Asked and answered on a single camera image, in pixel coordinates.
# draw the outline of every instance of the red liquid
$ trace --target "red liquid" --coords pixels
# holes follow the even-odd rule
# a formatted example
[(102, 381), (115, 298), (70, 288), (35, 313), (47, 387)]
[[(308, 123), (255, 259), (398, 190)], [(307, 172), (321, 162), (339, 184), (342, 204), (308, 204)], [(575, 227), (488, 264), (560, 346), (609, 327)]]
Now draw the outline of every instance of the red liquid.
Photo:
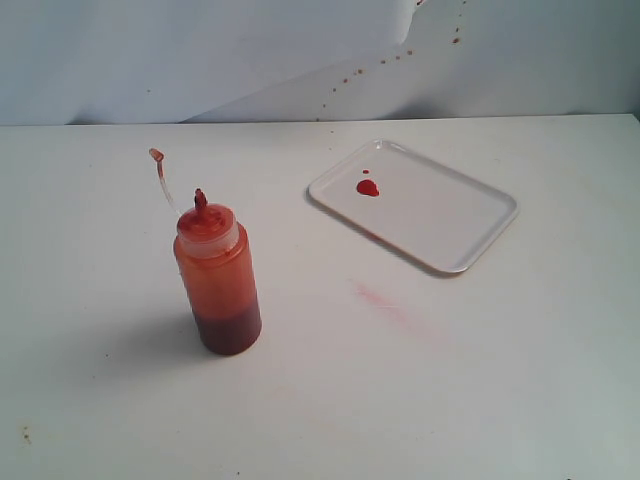
[(380, 195), (378, 191), (378, 186), (375, 184), (373, 180), (361, 180), (356, 186), (356, 190), (361, 195), (369, 195), (370, 197), (377, 197)]
[(218, 355), (236, 355), (245, 351), (260, 336), (262, 320), (256, 298), (242, 313), (229, 318), (203, 318), (196, 325), (205, 347)]

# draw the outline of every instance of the rectangular tray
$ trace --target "rectangular tray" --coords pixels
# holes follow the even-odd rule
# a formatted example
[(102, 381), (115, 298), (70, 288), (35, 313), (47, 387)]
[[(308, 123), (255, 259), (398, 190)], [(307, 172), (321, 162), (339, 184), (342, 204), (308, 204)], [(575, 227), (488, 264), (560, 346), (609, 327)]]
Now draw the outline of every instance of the rectangular tray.
[[(378, 196), (358, 193), (364, 179)], [(367, 143), (308, 191), (352, 226), (444, 274), (467, 270), (518, 214), (510, 195), (386, 140)]]

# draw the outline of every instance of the white wall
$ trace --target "white wall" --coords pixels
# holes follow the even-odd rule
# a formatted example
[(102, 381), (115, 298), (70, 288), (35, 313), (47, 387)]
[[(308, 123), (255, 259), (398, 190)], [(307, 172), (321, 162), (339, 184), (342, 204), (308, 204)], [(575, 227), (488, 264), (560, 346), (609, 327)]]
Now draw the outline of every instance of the white wall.
[[(431, 0), (402, 48), (324, 68), (192, 121), (637, 112), (639, 33), (640, 0)], [(357, 69), (364, 73), (354, 76)]]

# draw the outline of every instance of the table surface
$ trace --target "table surface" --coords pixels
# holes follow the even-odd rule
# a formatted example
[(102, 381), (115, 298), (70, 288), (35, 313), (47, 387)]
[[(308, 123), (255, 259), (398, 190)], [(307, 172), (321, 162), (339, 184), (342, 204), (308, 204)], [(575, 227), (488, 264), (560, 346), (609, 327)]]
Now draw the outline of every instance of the table surface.
[[(374, 138), (512, 194), (436, 278), (311, 205)], [(247, 227), (264, 329), (201, 347), (172, 255), (196, 186)], [(0, 129), (0, 477), (640, 476), (630, 115)]]

